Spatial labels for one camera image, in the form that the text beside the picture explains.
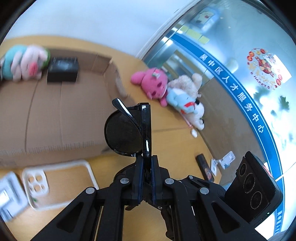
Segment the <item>grey folding phone stand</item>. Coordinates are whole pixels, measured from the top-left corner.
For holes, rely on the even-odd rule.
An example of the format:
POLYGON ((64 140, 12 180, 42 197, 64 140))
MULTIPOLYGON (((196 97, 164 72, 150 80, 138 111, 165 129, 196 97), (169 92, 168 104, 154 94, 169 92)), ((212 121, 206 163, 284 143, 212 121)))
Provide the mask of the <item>grey folding phone stand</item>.
POLYGON ((4 222, 13 220, 28 206, 28 199, 14 172, 7 173, 0 182, 1 218, 4 222))

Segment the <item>black rectangular remote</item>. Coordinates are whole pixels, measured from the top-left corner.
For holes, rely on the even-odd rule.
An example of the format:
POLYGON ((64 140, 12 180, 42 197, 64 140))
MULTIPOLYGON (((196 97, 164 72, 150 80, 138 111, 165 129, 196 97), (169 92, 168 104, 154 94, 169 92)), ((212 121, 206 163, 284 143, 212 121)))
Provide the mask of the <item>black rectangular remote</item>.
POLYGON ((196 162, 201 170, 204 180, 209 181, 209 182, 214 182, 214 176, 211 172, 211 169, 210 169, 204 155, 199 154, 195 157, 195 159, 196 159, 196 162))

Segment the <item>beige plush toy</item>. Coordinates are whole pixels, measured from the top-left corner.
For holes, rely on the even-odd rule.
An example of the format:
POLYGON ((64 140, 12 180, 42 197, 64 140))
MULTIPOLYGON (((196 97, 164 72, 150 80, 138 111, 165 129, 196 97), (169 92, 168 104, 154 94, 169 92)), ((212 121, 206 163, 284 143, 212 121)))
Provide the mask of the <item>beige plush toy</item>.
POLYGON ((201 94, 199 93, 199 89, 202 84, 202 76, 198 73, 194 73, 191 77, 187 75, 181 75, 177 79, 170 81, 167 85, 167 88, 178 88, 182 89, 189 94, 193 99, 195 99, 196 108, 198 113, 188 113, 182 114, 180 113, 186 122, 189 123, 192 127, 203 130, 204 129, 204 106, 199 101, 201 94))

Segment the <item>pink plush toy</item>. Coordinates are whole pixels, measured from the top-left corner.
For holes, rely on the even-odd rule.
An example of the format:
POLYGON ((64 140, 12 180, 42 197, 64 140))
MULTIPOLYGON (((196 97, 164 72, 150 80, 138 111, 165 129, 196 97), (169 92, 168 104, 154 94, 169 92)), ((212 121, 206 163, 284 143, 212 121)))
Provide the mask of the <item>pink plush toy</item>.
POLYGON ((131 76, 130 81, 140 86, 148 99, 157 99, 162 107, 168 105, 166 100, 168 77, 163 70, 151 68, 139 71, 131 76))

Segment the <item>black product box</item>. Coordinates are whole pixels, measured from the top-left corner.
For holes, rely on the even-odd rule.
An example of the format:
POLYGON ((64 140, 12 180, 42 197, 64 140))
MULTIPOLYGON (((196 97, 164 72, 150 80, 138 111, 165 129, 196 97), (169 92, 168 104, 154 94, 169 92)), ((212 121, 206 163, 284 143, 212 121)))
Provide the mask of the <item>black product box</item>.
POLYGON ((77 57, 54 57, 47 69, 48 83, 75 83, 78 78, 79 62, 77 57))

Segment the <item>large cardboard box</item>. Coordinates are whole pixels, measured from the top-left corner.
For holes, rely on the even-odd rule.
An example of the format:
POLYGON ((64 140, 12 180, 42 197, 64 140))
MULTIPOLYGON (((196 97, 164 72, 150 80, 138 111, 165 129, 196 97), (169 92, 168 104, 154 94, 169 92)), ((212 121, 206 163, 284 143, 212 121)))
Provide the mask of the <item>large cardboard box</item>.
POLYGON ((108 149, 104 125, 112 100, 134 100, 112 59, 91 52, 51 49, 54 57, 77 57, 75 83, 46 77, 1 85, 1 167, 53 164, 101 155, 108 149))

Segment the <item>pig plush teal shirt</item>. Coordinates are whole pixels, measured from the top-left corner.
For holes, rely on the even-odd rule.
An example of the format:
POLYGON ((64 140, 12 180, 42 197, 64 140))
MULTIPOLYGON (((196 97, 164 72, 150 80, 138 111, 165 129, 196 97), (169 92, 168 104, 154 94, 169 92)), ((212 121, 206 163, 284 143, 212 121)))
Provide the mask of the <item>pig plush teal shirt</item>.
POLYGON ((38 45, 14 45, 1 57, 1 80, 39 80, 51 53, 38 45))

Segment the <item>black sunglasses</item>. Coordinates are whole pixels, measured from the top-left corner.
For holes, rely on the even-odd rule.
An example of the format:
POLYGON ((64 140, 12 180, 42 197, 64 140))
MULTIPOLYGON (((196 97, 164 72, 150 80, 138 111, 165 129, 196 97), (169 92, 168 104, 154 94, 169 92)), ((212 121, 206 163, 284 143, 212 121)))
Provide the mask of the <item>black sunglasses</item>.
POLYGON ((119 98, 112 100, 116 111, 106 120, 104 136, 107 145, 117 154, 152 157, 151 105, 141 102, 127 107, 119 98))

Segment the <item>white clear phone case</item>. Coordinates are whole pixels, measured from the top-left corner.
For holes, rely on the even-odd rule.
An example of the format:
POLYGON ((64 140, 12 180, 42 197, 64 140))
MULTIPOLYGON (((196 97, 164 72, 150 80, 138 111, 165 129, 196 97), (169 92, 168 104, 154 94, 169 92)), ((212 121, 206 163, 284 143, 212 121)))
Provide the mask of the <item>white clear phone case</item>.
POLYGON ((29 205, 37 211, 64 208, 86 188, 99 189, 85 160, 25 168, 22 182, 29 205))

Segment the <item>small white clip stand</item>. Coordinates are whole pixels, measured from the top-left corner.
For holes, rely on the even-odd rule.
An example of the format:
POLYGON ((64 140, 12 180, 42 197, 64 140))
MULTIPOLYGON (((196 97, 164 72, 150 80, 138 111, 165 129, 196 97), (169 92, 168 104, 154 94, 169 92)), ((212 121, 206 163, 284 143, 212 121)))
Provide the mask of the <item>small white clip stand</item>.
POLYGON ((211 172, 214 176, 217 175, 217 167, 220 165, 223 170, 227 169, 230 164, 235 160, 235 155, 232 151, 228 152, 222 159, 211 160, 211 172))

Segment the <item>light blue plush toy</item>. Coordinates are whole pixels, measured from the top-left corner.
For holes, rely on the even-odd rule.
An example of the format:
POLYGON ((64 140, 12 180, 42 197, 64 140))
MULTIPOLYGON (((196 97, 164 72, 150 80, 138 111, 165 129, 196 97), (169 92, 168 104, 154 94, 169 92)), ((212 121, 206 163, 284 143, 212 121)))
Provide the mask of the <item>light blue plush toy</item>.
POLYGON ((195 99, 187 92, 178 88, 167 88, 166 101, 182 114, 194 113, 197 114, 195 99))

